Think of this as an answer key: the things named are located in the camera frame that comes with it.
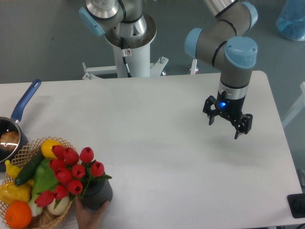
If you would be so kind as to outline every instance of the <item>gray vase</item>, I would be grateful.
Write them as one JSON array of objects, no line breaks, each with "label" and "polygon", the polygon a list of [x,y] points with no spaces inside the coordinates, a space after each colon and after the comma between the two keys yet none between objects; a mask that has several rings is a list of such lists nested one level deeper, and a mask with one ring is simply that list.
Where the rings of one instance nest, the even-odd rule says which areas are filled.
[{"label": "gray vase", "polygon": [[93,211],[99,209],[103,203],[112,200],[112,188],[109,180],[100,180],[94,186],[88,187],[81,202],[84,207],[89,208]]}]

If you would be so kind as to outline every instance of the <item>cooking pot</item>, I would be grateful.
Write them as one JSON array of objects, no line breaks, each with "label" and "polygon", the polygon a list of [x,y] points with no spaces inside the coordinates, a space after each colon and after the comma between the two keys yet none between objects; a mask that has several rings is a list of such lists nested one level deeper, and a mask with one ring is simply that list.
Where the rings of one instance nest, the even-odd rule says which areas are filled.
[{"label": "cooking pot", "polygon": [[11,161],[18,151],[28,143],[28,139],[21,131],[18,122],[21,121],[24,107],[40,85],[41,80],[34,80],[17,103],[10,118],[0,117],[0,172],[6,170],[4,162]]}]

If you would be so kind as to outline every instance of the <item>human hand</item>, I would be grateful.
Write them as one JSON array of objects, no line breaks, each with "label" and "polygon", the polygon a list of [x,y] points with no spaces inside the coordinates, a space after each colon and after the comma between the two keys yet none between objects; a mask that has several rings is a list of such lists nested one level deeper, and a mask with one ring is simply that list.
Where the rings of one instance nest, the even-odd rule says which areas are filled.
[{"label": "human hand", "polygon": [[76,206],[76,220],[79,229],[98,229],[102,216],[109,205],[109,201],[106,201],[96,212],[90,212],[84,208],[79,197],[75,199]]}]

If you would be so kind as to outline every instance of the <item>artificial flower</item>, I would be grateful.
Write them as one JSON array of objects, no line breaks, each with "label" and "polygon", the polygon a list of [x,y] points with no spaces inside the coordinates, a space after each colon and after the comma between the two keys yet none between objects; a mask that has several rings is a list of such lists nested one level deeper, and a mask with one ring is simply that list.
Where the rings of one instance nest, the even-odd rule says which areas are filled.
[{"label": "artificial flower", "polygon": [[53,195],[55,199],[62,199],[68,195],[68,190],[64,185],[58,185],[55,187],[53,191]]},{"label": "artificial flower", "polygon": [[60,160],[63,160],[64,157],[63,157],[63,152],[65,151],[65,147],[61,146],[61,145],[55,145],[55,146],[52,146],[52,152],[54,153],[54,155],[60,159]]},{"label": "artificial flower", "polygon": [[81,179],[86,174],[85,167],[81,164],[73,165],[72,175],[75,178]]},{"label": "artificial flower", "polygon": [[63,160],[52,158],[49,161],[49,166],[54,172],[56,172],[58,168],[65,168],[66,163]]},{"label": "artificial flower", "polygon": [[80,160],[78,153],[72,148],[66,148],[63,152],[63,157],[67,165],[73,166]]},{"label": "artificial flower", "polygon": [[38,207],[42,208],[48,206],[50,203],[53,202],[53,200],[54,200],[53,193],[50,190],[46,190],[43,193],[41,193],[34,202],[35,204],[37,204]]},{"label": "artificial flower", "polygon": [[91,167],[91,174],[94,177],[100,177],[101,175],[103,175],[105,172],[105,167],[101,162],[94,162],[94,164]]},{"label": "artificial flower", "polygon": [[68,191],[74,195],[80,194],[82,191],[82,183],[79,180],[73,180],[68,184]]},{"label": "artificial flower", "polygon": [[67,185],[73,179],[72,172],[67,168],[58,168],[54,174],[56,179],[64,185]]},{"label": "artificial flower", "polygon": [[80,154],[80,160],[83,163],[90,163],[94,158],[93,150],[90,147],[85,147]]}]

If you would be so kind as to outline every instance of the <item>wicker basket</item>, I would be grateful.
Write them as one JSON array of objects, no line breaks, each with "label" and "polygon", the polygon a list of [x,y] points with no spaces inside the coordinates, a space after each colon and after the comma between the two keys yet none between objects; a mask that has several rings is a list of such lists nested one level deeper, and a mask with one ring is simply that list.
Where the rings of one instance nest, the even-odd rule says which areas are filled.
[{"label": "wicker basket", "polygon": [[[15,155],[14,159],[12,159],[11,163],[15,166],[18,166],[22,168],[30,158],[32,158],[34,155],[36,155],[41,147],[41,144],[46,139],[53,139],[63,144],[64,147],[70,147],[75,150],[75,148],[70,144],[70,142],[67,142],[66,140],[62,138],[55,138],[55,137],[47,137],[47,138],[41,138],[37,139],[35,141],[32,141],[32,143],[28,143],[26,146],[24,146],[21,150],[19,150],[18,154]],[[5,173],[3,184],[6,182],[12,182],[14,181],[10,176],[8,176],[7,173]],[[29,226],[26,227],[26,229],[51,229],[55,226],[57,226],[59,223],[62,222],[62,220],[67,216],[69,209],[71,208],[72,202],[69,204],[66,211],[61,214],[60,216],[54,216],[51,213],[49,213],[47,208],[44,208],[42,213],[37,216],[33,217],[31,223]],[[6,224],[7,227],[9,227],[5,220],[5,212],[8,205],[0,202],[0,216],[3,218],[2,222]]]}]

